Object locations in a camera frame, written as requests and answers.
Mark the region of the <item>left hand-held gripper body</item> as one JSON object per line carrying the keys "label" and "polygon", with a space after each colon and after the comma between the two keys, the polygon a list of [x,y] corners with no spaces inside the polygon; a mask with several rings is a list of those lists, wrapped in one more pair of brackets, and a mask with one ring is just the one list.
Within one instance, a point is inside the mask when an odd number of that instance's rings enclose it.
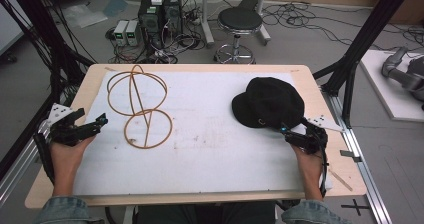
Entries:
{"label": "left hand-held gripper body", "polygon": [[48,127],[48,138],[42,133],[37,134],[37,146],[46,147],[51,141],[65,144],[68,146],[75,146],[84,137],[77,136],[77,130],[80,126],[76,126],[75,122],[69,122],[67,116],[74,112],[70,107],[54,103],[50,110],[45,124]]}

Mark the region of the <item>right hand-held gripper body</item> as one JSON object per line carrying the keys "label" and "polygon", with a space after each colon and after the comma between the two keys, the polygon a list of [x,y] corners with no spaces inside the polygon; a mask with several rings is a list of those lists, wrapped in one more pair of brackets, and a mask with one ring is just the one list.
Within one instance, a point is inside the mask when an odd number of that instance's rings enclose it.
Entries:
{"label": "right hand-held gripper body", "polygon": [[299,133],[303,136],[300,143],[290,143],[294,146],[299,147],[307,154],[313,154],[321,149],[325,149],[328,142],[327,130],[333,130],[337,132],[343,132],[344,129],[339,126],[334,120],[328,119],[324,115],[317,117],[305,117],[312,125],[309,128],[303,126],[303,132],[299,130],[292,130],[293,132]]}

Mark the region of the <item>black hat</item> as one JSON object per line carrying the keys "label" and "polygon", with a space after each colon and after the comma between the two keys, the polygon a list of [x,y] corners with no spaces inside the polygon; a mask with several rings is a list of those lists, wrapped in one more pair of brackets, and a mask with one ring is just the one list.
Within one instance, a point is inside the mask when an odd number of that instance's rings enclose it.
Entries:
{"label": "black hat", "polygon": [[255,77],[232,99],[234,117],[249,128],[294,128],[304,117],[305,104],[289,83],[273,77]]}

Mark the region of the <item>person's left hand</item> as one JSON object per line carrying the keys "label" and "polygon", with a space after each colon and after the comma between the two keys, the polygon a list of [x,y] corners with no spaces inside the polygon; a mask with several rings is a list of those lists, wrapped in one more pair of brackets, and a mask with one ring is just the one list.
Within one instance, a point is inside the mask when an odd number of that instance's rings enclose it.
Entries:
{"label": "person's left hand", "polygon": [[84,152],[94,139],[95,137],[89,137],[79,141],[75,146],[67,146],[57,142],[51,144],[50,151],[56,184],[75,178]]}

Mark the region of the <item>person's right hand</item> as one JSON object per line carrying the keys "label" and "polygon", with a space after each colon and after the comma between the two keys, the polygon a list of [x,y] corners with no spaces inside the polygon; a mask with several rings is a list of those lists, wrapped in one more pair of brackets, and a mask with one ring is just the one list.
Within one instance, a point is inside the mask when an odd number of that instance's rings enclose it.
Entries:
{"label": "person's right hand", "polygon": [[299,147],[292,146],[292,149],[296,155],[299,172],[304,184],[317,187],[323,168],[321,152],[317,151],[313,154],[307,154]]}

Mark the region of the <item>thin wooden stick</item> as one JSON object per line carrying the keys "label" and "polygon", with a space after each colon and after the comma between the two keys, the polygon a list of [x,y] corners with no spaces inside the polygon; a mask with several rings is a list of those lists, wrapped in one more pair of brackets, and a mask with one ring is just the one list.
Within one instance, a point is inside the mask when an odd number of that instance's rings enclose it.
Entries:
{"label": "thin wooden stick", "polygon": [[347,183],[347,181],[345,179],[343,179],[339,174],[337,174],[335,171],[333,171],[332,169],[329,170],[329,172],[331,173],[331,175],[337,179],[345,188],[347,188],[349,191],[353,191],[353,188]]}

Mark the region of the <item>white board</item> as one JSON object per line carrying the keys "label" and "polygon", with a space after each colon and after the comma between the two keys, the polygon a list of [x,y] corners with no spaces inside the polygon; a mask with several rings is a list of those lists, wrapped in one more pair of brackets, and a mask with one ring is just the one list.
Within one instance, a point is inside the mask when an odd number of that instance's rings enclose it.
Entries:
{"label": "white board", "polygon": [[384,77],[381,69],[393,51],[369,50],[361,60],[362,69],[392,120],[424,123],[423,103],[393,79]]}

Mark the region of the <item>grey power supply unit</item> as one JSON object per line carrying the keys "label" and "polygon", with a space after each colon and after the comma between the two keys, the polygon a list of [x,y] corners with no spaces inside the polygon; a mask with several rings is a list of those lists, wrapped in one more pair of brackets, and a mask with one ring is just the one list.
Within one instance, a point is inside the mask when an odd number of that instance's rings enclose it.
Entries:
{"label": "grey power supply unit", "polygon": [[127,44],[126,38],[126,28],[128,25],[128,21],[121,20],[118,22],[117,26],[114,29],[114,37],[118,46],[123,47]]}
{"label": "grey power supply unit", "polygon": [[129,46],[137,46],[140,40],[138,22],[131,20],[126,27],[126,37]]}

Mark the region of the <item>white foam mat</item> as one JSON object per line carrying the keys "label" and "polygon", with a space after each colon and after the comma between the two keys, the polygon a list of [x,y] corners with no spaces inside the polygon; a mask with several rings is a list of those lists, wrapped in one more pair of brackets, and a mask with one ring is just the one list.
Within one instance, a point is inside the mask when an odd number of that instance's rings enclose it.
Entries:
{"label": "white foam mat", "polygon": [[147,117],[129,116],[129,83],[105,76],[87,119],[108,122],[86,149],[74,192],[81,196],[301,190],[284,137],[240,124],[231,101],[251,73],[162,72],[136,78]]}

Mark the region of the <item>black round stool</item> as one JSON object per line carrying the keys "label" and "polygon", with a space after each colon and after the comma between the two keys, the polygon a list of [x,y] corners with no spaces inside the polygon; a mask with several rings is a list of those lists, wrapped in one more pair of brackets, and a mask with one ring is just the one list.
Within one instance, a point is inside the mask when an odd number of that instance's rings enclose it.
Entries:
{"label": "black round stool", "polygon": [[255,11],[243,7],[231,7],[218,15],[218,26],[233,35],[231,44],[224,44],[215,51],[214,60],[221,64],[255,64],[253,52],[240,44],[242,35],[256,34],[262,27],[262,18]]}

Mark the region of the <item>person's dark trousers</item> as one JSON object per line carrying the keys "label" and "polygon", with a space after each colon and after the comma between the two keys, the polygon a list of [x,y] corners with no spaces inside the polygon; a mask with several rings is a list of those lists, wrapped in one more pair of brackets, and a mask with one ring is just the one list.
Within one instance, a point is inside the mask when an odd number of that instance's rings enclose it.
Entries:
{"label": "person's dark trousers", "polygon": [[140,206],[134,224],[275,224],[274,201]]}

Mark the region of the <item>black computer tower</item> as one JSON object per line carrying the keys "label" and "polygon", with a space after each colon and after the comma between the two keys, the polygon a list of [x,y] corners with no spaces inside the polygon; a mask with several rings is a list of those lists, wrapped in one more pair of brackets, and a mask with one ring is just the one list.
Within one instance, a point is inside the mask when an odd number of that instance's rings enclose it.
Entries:
{"label": "black computer tower", "polygon": [[178,35],[182,33],[181,0],[164,0],[165,21],[168,33]]}
{"label": "black computer tower", "polygon": [[151,1],[141,0],[138,19],[145,42],[160,49],[163,47],[161,40],[162,28],[164,27],[163,7],[153,5]]}

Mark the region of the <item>white desk leg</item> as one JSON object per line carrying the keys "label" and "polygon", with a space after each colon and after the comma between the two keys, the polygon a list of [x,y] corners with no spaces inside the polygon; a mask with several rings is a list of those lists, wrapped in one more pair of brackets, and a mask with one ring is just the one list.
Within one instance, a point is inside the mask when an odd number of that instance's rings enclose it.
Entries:
{"label": "white desk leg", "polygon": [[206,47],[212,48],[215,41],[208,22],[208,0],[202,0],[201,27],[204,33]]}

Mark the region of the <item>aluminium rail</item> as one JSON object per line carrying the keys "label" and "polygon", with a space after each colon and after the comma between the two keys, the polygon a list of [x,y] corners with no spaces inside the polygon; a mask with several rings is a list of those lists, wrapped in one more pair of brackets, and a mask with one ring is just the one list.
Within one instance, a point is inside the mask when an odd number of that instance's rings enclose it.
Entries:
{"label": "aluminium rail", "polygon": [[393,224],[377,185],[374,182],[354,131],[342,118],[343,107],[340,99],[338,97],[330,96],[325,92],[322,92],[322,95],[327,102],[335,122],[343,128],[341,135],[348,147],[347,154],[358,166],[359,172],[366,186],[366,199],[376,223]]}
{"label": "aluminium rail", "polygon": [[0,161],[0,209],[30,165],[37,161],[38,149],[33,136],[38,133],[46,133],[45,123],[31,121]]}

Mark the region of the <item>black metal frame post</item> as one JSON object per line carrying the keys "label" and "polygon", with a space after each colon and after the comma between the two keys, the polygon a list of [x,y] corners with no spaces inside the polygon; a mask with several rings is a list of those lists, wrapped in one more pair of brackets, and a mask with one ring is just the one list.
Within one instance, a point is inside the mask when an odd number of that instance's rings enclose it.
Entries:
{"label": "black metal frame post", "polygon": [[315,80],[330,74],[330,78],[321,88],[331,97],[337,97],[340,88],[345,85],[341,117],[348,128],[351,127],[351,106],[357,66],[404,1],[378,0],[345,54],[337,62],[313,74]]}
{"label": "black metal frame post", "polygon": [[95,64],[93,57],[87,58],[81,55],[66,43],[43,0],[16,1],[32,24],[31,28],[23,23],[24,19],[20,17],[20,12],[9,0],[0,0],[0,4],[18,24],[50,71],[51,93],[0,161],[0,181],[10,172],[12,165],[30,140],[30,135],[35,133],[41,118],[47,114],[53,102],[59,101],[60,94],[66,87],[82,83],[85,74],[81,66],[90,67]]}

